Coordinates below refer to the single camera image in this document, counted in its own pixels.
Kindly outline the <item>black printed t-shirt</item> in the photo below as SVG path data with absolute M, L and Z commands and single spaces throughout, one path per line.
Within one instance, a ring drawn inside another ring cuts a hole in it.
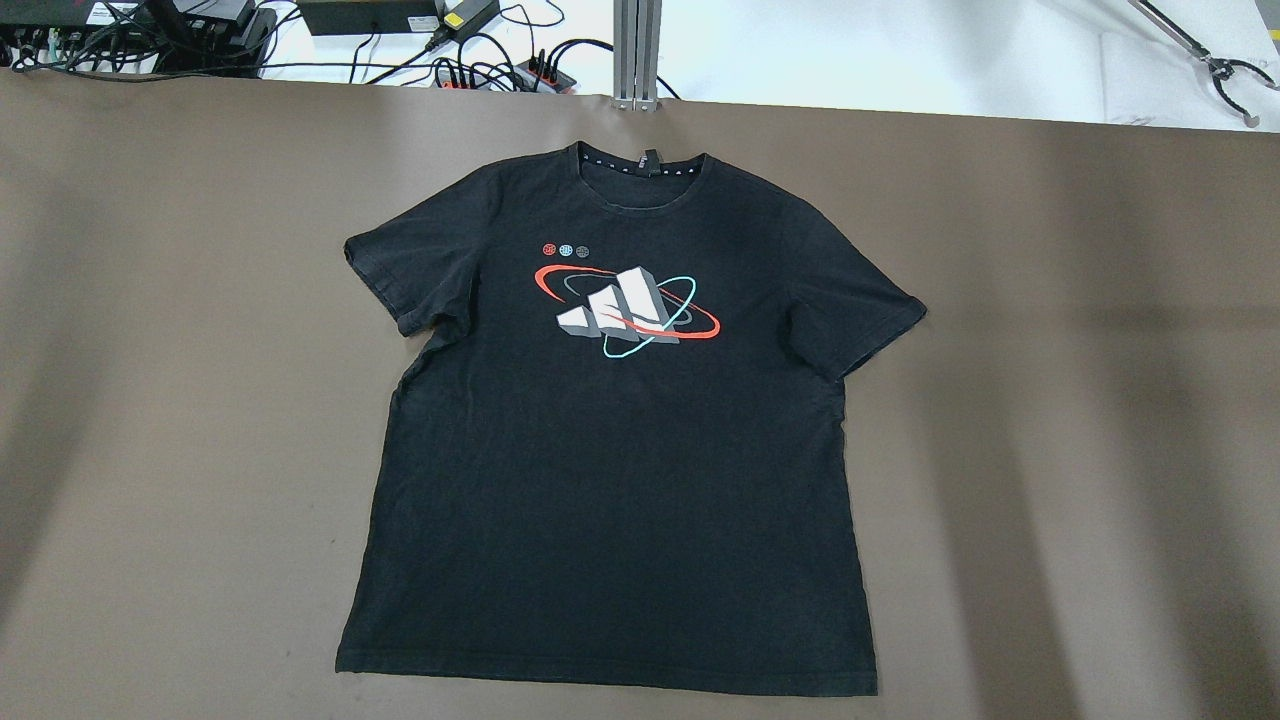
M 927 310 L 818 209 L 577 141 L 344 255 L 428 341 L 337 671 L 877 694 L 845 380 Z

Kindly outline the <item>red black power strip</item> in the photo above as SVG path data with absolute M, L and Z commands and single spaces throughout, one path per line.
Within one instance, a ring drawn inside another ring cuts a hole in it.
M 508 63 L 463 64 L 440 59 L 425 83 L 435 88 L 483 90 L 507 94 L 573 94 L 579 82 L 550 60 L 534 56 L 512 67 Z

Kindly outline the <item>black power adapter yellow label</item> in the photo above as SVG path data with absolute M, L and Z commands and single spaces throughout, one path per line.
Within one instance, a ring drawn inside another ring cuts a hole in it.
M 428 53 L 448 41 L 461 47 L 493 20 L 500 10 L 500 3 L 497 0 L 457 1 L 453 6 L 447 6 L 447 1 L 433 1 L 431 6 L 436 12 L 439 26 L 424 46 Z

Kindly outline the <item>black electronics box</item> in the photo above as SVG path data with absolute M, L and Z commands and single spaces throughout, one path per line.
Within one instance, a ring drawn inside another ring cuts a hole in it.
M 312 36 L 430 35 L 445 1 L 294 1 Z

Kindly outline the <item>black monitor stand base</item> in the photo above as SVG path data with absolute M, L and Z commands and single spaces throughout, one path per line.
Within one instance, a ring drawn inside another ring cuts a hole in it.
M 159 74 L 259 78 L 279 15 L 257 1 L 143 1 Z

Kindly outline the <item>metal reacher grabber tool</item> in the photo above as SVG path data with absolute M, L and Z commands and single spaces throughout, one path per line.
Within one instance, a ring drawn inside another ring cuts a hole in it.
M 1228 92 L 1228 86 L 1238 73 L 1244 72 L 1257 78 L 1267 90 L 1277 91 L 1277 81 L 1267 70 L 1244 59 L 1212 54 L 1197 37 L 1187 32 L 1152 1 L 1128 1 L 1128 4 L 1204 68 L 1216 96 L 1231 110 L 1234 117 L 1240 119 L 1247 129 L 1260 127 L 1261 118 L 1239 104 Z

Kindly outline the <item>aluminium frame post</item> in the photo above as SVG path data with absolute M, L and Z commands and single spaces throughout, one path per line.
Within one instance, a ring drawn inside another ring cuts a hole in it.
M 613 1 L 613 106 L 655 111 L 662 1 Z

